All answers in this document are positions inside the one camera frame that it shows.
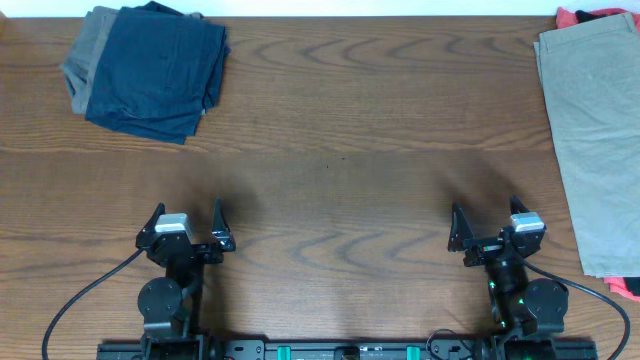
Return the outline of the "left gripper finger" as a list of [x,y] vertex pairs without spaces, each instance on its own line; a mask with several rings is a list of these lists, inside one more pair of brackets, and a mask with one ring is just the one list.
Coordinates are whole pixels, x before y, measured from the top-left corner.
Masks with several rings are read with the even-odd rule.
[[135,246],[137,249],[148,249],[155,242],[157,238],[155,226],[160,216],[164,215],[165,213],[165,205],[163,203],[159,203],[149,220],[145,223],[143,228],[136,236]]
[[215,199],[211,233],[222,252],[234,252],[236,250],[236,242],[225,220],[220,198]]

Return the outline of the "khaki green shorts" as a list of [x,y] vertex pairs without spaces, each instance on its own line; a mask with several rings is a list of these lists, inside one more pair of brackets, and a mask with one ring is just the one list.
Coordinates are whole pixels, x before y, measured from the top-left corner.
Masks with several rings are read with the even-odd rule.
[[639,32],[629,13],[534,44],[582,269],[639,274]]

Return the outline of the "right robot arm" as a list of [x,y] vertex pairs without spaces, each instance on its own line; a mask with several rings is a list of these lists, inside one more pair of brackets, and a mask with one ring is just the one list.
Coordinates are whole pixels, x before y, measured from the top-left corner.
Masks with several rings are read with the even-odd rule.
[[568,289],[548,278],[528,278],[525,259],[540,250],[546,225],[517,197],[510,198],[509,224],[496,236],[477,237],[460,204],[452,205],[447,250],[462,252],[466,267],[488,276],[491,312],[501,330],[473,345],[474,359],[554,359],[551,337],[564,331]]

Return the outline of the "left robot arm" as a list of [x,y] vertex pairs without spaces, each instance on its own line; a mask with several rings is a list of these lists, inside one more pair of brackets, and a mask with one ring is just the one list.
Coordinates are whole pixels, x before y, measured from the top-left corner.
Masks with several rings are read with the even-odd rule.
[[144,359],[223,359],[218,340],[199,328],[204,290],[204,268],[223,262],[236,250],[236,242],[224,218],[221,201],[213,211],[211,239],[193,244],[185,213],[168,214],[160,203],[136,236],[135,246],[165,270],[147,282],[137,305],[144,318]]

